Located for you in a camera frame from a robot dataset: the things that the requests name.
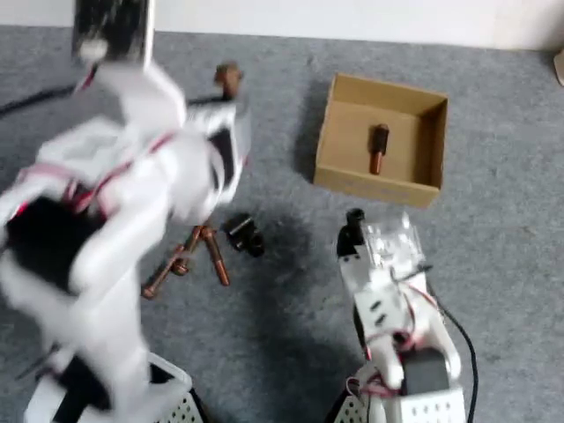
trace perforated base plate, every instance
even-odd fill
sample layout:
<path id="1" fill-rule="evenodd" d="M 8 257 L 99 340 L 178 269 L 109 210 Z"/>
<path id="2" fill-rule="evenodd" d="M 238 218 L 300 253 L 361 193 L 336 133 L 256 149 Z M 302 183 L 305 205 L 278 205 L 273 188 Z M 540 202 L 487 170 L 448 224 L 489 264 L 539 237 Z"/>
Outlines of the perforated base plate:
<path id="1" fill-rule="evenodd" d="M 347 397 L 334 423 L 367 423 L 366 410 L 357 397 Z"/>
<path id="2" fill-rule="evenodd" d="M 207 423 L 204 416 L 200 415 L 196 401 L 191 393 L 187 393 L 178 407 L 169 416 L 155 423 Z"/>

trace white wall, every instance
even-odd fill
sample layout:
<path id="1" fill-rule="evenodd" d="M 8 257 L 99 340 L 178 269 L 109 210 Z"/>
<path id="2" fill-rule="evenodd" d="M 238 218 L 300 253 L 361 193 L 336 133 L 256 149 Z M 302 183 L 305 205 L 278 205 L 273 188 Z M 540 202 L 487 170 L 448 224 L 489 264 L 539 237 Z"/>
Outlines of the white wall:
<path id="1" fill-rule="evenodd" d="M 489 48 L 564 47 L 564 0 L 156 0 L 157 29 Z M 0 24 L 70 26 L 74 0 L 0 0 Z"/>

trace copper standoff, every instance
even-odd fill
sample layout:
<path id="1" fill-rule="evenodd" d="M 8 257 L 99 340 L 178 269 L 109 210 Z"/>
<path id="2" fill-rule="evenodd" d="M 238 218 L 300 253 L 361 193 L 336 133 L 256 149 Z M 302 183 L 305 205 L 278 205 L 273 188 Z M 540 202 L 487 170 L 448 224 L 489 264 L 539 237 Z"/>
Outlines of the copper standoff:
<path id="1" fill-rule="evenodd" d="M 219 252 L 218 243 L 215 240 L 215 231 L 209 227 L 205 226 L 202 230 L 202 237 L 204 238 L 205 245 L 210 251 L 211 260 L 215 266 L 215 271 L 218 274 L 219 282 L 223 286 L 230 286 L 231 282 L 229 280 L 229 275 L 227 274 L 226 265 L 223 261 L 223 257 Z"/>

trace clear plastic part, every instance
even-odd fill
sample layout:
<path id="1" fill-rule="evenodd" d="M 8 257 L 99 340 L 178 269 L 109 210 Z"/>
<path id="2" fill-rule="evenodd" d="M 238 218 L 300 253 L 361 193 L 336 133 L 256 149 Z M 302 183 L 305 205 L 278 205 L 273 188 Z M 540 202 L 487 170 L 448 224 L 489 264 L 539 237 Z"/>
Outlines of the clear plastic part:
<path id="1" fill-rule="evenodd" d="M 417 228 L 404 213 L 400 218 L 361 225 L 371 267 L 403 278 L 425 261 Z"/>

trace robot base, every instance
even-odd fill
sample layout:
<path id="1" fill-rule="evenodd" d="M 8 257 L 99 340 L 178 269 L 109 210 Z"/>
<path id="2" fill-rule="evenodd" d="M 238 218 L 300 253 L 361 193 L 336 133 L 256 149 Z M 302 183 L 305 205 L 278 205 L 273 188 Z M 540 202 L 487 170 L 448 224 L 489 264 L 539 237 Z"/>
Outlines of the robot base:
<path id="1" fill-rule="evenodd" d="M 117 418 L 76 401 L 66 401 L 69 395 L 53 376 L 44 375 L 35 390 L 24 416 L 25 423 L 210 423 L 202 402 L 193 390 L 190 377 L 154 354 L 149 359 L 159 378 L 172 377 L 165 382 L 152 383 L 147 398 L 140 401 L 137 412 Z"/>
<path id="2" fill-rule="evenodd" d="M 464 423 L 464 396 L 460 386 L 427 394 L 388 399 L 369 398 L 366 407 L 346 391 L 325 423 Z"/>

